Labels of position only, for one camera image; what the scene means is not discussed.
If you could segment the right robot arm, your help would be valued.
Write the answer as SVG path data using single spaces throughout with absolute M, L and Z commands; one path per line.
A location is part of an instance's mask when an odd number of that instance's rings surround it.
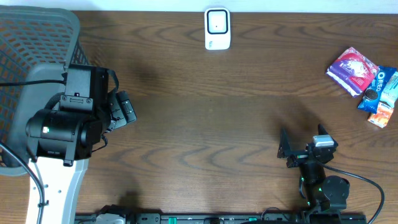
M 325 165 L 334 156 L 338 143 L 319 124 L 318 134 L 303 150 L 293 150 L 287 132 L 280 132 L 277 157 L 286 159 L 288 168 L 299 168 L 299 192 L 309 209 L 302 212 L 304 223 L 341 223 L 341 211 L 347 208 L 348 180 L 325 174 Z

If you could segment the small orange box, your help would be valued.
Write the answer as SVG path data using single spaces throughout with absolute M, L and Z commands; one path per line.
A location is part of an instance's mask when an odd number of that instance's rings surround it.
M 368 121 L 379 128 L 385 128 L 394 112 L 394 109 L 386 103 L 380 102 L 376 114 L 371 113 Z

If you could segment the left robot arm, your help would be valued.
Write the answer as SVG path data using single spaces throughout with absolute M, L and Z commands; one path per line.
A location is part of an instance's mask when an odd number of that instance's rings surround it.
M 38 206 L 28 207 L 26 222 L 34 210 L 41 223 L 73 223 L 78 194 L 90 157 L 106 134 L 137 119 L 125 91 L 110 92 L 99 103 L 93 98 L 59 93 L 26 125 L 27 148 L 32 154 L 29 167 L 30 198 Z

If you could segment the green tissue wipes pack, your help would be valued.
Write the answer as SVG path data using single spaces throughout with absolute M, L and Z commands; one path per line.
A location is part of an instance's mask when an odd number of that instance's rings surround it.
M 394 108 L 395 102 L 397 100 L 397 94 L 398 94 L 398 73 L 395 72 L 390 80 L 387 82 L 384 90 L 382 91 L 381 94 L 381 102 L 384 102 L 387 104 L 389 107 Z

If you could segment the pink purple liners pack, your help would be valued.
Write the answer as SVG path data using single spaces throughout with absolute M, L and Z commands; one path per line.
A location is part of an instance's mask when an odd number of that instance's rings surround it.
M 353 98 L 361 95 L 378 73 L 379 67 L 354 47 L 346 49 L 325 72 Z

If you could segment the blue Oreo cookie pack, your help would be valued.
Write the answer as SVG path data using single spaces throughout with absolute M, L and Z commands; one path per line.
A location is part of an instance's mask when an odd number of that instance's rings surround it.
M 379 66 L 379 72 L 375 79 L 366 88 L 363 98 L 358 105 L 359 110 L 363 110 L 369 113 L 376 113 L 379 105 L 382 91 L 385 89 L 388 81 L 391 79 L 393 74 L 397 71 L 393 67 Z

